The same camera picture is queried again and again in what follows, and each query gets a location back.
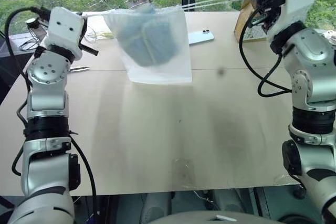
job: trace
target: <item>white plastic bag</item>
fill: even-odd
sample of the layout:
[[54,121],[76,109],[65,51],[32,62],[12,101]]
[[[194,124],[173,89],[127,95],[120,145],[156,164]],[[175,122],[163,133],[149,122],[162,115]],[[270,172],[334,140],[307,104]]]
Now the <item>white plastic bag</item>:
[[131,81],[191,82],[185,15],[180,7],[117,9],[104,15]]

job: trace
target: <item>black cable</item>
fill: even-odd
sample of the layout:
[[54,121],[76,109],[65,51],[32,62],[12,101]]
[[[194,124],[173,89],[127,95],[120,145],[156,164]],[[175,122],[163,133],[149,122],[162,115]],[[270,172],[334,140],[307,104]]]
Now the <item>black cable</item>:
[[21,122],[24,124],[25,128],[27,127],[28,123],[26,119],[21,115],[21,110],[27,105],[27,99],[25,102],[17,109],[16,115],[21,120]]
[[89,203],[88,203],[88,196],[84,196],[85,198],[85,205],[86,205],[86,213],[88,215],[88,223],[90,223],[90,209],[89,209]]
[[271,68],[271,70],[265,75],[265,77],[261,80],[261,82],[259,83],[258,86],[258,95],[260,95],[261,97],[276,97],[277,95],[281,95],[281,94],[286,94],[286,93],[290,93],[290,90],[283,90],[280,92],[276,92],[276,93],[272,93],[272,94],[264,94],[262,93],[261,89],[263,88],[264,83],[267,81],[267,79],[270,77],[270,75],[277,69],[277,67],[280,65],[282,60],[282,54],[278,55],[278,60],[277,62],[274,64],[274,66]]
[[21,74],[21,76],[25,79],[26,81],[26,86],[27,86],[27,89],[28,91],[30,91],[30,81],[27,77],[26,74],[23,73],[23,70],[21,68],[21,65],[18,61],[18,59],[16,58],[14,52],[13,52],[13,49],[12,49],[12,46],[11,46],[11,41],[9,40],[9,25],[11,24],[11,21],[12,19],[15,17],[15,15],[17,15],[18,13],[21,13],[21,12],[25,12],[25,11],[33,11],[33,7],[24,7],[24,8],[20,8],[20,9],[17,9],[15,11],[13,11],[9,17],[7,18],[6,20],[6,23],[5,23],[5,40],[6,40],[6,44],[7,44],[7,48],[8,48],[8,51],[9,51],[9,54],[11,57],[13,57],[14,61],[15,61],[15,64],[16,64],[16,68],[17,68],[17,71],[19,72],[19,74]]
[[[250,71],[251,71],[257,78],[259,78],[260,80],[262,80],[263,77],[262,77],[261,75],[259,75],[259,74],[258,74],[252,67],[251,67],[251,65],[249,64],[249,62],[248,62],[247,59],[246,59],[246,56],[245,56],[245,54],[244,54],[244,50],[243,50],[243,39],[244,39],[244,34],[245,34],[245,31],[246,31],[248,25],[251,23],[252,19],[257,15],[257,13],[258,13],[261,9],[262,9],[262,6],[259,7],[259,8],[257,8],[257,9],[250,15],[250,17],[247,19],[247,21],[246,21],[246,23],[245,23],[245,25],[244,25],[244,27],[243,27],[243,30],[241,31],[241,35],[240,35],[240,38],[239,38],[239,51],[240,51],[240,54],[241,54],[241,56],[242,56],[242,59],[243,59],[245,65],[247,66],[247,68],[248,68],[248,69],[249,69],[249,70],[250,70]],[[288,93],[291,92],[290,89],[284,88],[284,87],[282,87],[282,86],[280,86],[280,85],[277,85],[277,84],[275,84],[275,83],[273,83],[273,82],[271,82],[271,81],[265,80],[265,82],[266,82],[267,84],[272,85],[273,87],[276,87],[276,88],[278,88],[278,89],[285,90],[285,91],[287,91]]]
[[92,174],[92,170],[90,168],[89,162],[86,159],[83,151],[81,150],[81,148],[78,146],[78,144],[76,143],[76,141],[72,138],[71,135],[69,135],[71,138],[71,143],[73,144],[73,146],[76,148],[78,154],[80,155],[80,157],[82,158],[84,165],[88,171],[89,174],[89,178],[90,178],[90,182],[91,182],[91,189],[92,189],[92,205],[93,205],[93,222],[94,224],[98,224],[97,222],[97,192],[96,192],[96,184],[93,178],[93,174]]
[[12,163],[12,172],[13,172],[15,175],[17,175],[17,176],[21,176],[21,173],[19,173],[19,172],[16,170],[16,164],[17,164],[17,162],[19,161],[19,159],[20,159],[22,153],[23,153],[23,145],[21,146],[19,152],[17,153],[17,155],[16,155],[16,157],[15,157],[13,163]]
[[[30,47],[24,49],[24,47],[27,46],[28,44],[32,44],[32,45]],[[36,41],[35,38],[27,40],[26,42],[24,42],[23,44],[21,44],[19,46],[19,50],[23,51],[23,52],[24,51],[29,51],[29,50],[34,50],[34,49],[36,49],[36,47],[33,48],[34,46],[36,46],[36,47],[38,46],[38,42]]]
[[299,182],[299,183],[304,187],[303,183],[301,182],[301,180],[300,180],[299,178],[297,178],[296,176],[294,176],[294,175],[292,175],[292,174],[290,174],[290,173],[288,173],[288,174],[289,174],[289,176],[290,176],[292,179],[296,180],[297,182]]

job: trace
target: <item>wooden table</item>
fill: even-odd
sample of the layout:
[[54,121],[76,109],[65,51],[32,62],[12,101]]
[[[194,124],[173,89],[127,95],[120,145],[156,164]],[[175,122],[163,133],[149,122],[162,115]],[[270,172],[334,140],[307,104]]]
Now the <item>wooden table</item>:
[[[294,184],[282,166],[291,96],[261,98],[259,80],[244,65],[233,30],[238,12],[186,13],[189,32],[209,29],[215,40],[191,46],[191,84],[132,83],[115,40],[98,41],[97,57],[68,77],[70,129],[91,165],[99,195]],[[244,44],[260,74],[276,56],[265,41]],[[290,87],[281,65],[270,78]],[[264,92],[276,89],[265,85]],[[0,195],[22,195],[11,163],[22,141],[15,115],[26,89],[19,78],[0,106]],[[90,195],[82,182],[73,195]]]

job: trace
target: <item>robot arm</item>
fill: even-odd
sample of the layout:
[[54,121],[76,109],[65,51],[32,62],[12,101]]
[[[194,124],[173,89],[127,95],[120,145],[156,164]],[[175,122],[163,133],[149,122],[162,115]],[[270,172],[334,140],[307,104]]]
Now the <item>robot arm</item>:
[[83,17],[61,7],[52,9],[48,35],[27,68],[32,89],[27,98],[21,176],[26,199],[9,223],[74,222],[69,192],[80,184],[80,167],[77,155],[68,153],[71,138],[65,86],[70,65],[82,56],[80,42],[86,26]]
[[292,139],[282,146],[284,167],[305,186],[325,220],[335,221],[336,51],[302,23],[313,2],[256,0],[256,6],[271,49],[282,55],[292,82]]

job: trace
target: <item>cardboard piece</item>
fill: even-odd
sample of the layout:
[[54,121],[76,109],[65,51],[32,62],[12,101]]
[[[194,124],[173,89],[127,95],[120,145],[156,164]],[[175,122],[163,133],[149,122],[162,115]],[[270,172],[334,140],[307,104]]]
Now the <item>cardboard piece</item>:
[[[240,14],[235,27],[235,37],[239,42],[240,35],[242,34],[243,27],[249,18],[249,16],[254,12],[254,7],[251,0],[245,0],[241,5]],[[261,26],[254,26],[252,28],[247,28],[244,34],[243,42],[253,42],[266,40],[266,34],[261,28]]]

